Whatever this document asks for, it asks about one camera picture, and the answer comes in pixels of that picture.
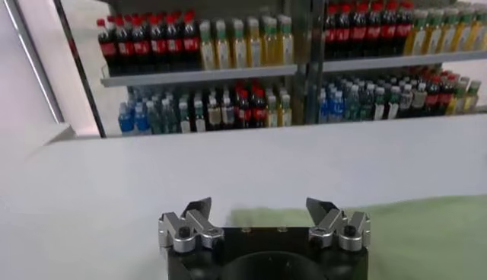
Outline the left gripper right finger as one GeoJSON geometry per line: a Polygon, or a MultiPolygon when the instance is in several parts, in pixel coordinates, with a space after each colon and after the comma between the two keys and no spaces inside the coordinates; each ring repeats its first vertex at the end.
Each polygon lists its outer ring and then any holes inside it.
{"type": "Polygon", "coordinates": [[[365,212],[350,217],[332,202],[307,198],[306,207],[314,222],[308,230],[313,248],[322,250],[337,246],[347,252],[359,252],[371,244],[371,219],[365,212]]]}

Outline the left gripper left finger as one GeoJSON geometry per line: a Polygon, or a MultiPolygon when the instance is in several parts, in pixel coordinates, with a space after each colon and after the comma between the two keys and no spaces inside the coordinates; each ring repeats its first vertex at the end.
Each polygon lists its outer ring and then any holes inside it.
{"type": "Polygon", "coordinates": [[[216,250],[224,243],[224,229],[209,221],[212,198],[190,202],[181,215],[162,213],[158,219],[158,242],[161,249],[191,253],[197,246],[216,250]]]}

